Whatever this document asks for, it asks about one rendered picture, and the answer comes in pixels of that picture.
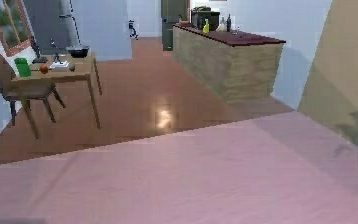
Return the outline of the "black bowl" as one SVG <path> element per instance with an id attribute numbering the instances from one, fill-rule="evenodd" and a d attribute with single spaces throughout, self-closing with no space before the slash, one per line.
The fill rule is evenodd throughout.
<path id="1" fill-rule="evenodd" d="M 69 46 L 66 48 L 73 58 L 85 58 L 88 55 L 88 46 Z"/>

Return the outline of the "brown wooden chair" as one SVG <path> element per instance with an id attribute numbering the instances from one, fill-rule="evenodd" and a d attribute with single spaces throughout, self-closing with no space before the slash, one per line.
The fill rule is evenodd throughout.
<path id="1" fill-rule="evenodd" d="M 11 122 L 15 125 L 16 106 L 15 102 L 20 100 L 17 88 L 11 82 L 16 77 L 13 68 L 8 64 L 7 60 L 0 54 L 0 93 L 2 97 L 10 103 Z M 46 107 L 46 110 L 53 123 L 56 122 L 54 114 L 51 110 L 48 97 L 51 93 L 54 94 L 55 99 L 60 105 L 65 108 L 63 100 L 61 99 L 56 85 L 54 83 L 40 83 L 21 87 L 22 94 L 27 101 L 27 105 L 31 106 L 31 100 L 41 100 Z"/>

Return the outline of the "black microwave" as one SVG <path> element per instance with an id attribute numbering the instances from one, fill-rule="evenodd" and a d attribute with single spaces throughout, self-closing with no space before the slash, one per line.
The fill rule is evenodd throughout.
<path id="1" fill-rule="evenodd" d="M 206 23 L 210 24 L 210 30 L 215 31 L 219 26 L 220 13 L 212 11 L 208 6 L 195 7 L 191 10 L 191 23 L 194 28 L 202 30 Z"/>

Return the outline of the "wooden dining table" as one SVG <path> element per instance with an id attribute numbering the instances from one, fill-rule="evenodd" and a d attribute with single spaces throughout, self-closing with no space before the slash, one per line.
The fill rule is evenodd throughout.
<path id="1" fill-rule="evenodd" d="M 36 126 L 35 120 L 29 106 L 27 105 L 27 99 L 23 94 L 23 88 L 25 86 L 37 85 L 43 83 L 69 83 L 76 81 L 85 81 L 88 86 L 91 105 L 93 108 L 93 114 L 96 122 L 96 126 L 101 128 L 100 118 L 98 114 L 97 104 L 95 102 L 92 77 L 96 77 L 99 94 L 102 94 L 102 88 L 100 84 L 100 78 L 97 70 L 96 57 L 93 51 L 90 51 L 85 58 L 73 58 L 70 55 L 63 56 L 63 60 L 67 60 L 75 65 L 75 70 L 69 69 L 52 69 L 48 73 L 43 74 L 38 71 L 36 66 L 32 66 L 31 75 L 29 77 L 15 77 L 11 80 L 11 83 L 18 91 L 18 96 L 24 109 L 25 115 L 29 121 L 31 130 L 36 139 L 39 138 L 39 131 Z"/>

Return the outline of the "green box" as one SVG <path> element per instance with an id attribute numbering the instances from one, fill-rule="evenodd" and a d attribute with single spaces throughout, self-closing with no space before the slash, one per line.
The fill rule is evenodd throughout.
<path id="1" fill-rule="evenodd" d="M 16 58 L 14 62 L 20 77 L 29 77 L 31 75 L 31 69 L 26 58 Z"/>

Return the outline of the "wooden kitchen counter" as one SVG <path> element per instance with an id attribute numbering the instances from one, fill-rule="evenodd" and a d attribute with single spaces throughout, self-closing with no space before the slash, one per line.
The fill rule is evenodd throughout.
<path id="1" fill-rule="evenodd" d="M 267 98 L 285 42 L 239 31 L 173 27 L 172 57 L 199 83 L 228 103 Z"/>

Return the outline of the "white plate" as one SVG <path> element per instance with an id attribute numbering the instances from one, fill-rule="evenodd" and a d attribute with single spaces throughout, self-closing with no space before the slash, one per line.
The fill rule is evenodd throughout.
<path id="1" fill-rule="evenodd" d="M 68 69 L 69 68 L 69 62 L 68 61 L 60 61 L 60 62 L 53 62 L 49 69 Z"/>

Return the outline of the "dark green door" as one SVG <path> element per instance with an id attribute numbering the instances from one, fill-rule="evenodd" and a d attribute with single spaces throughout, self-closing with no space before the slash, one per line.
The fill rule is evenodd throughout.
<path id="1" fill-rule="evenodd" d="M 161 0 L 162 45 L 164 51 L 173 48 L 173 25 L 187 19 L 188 0 Z"/>

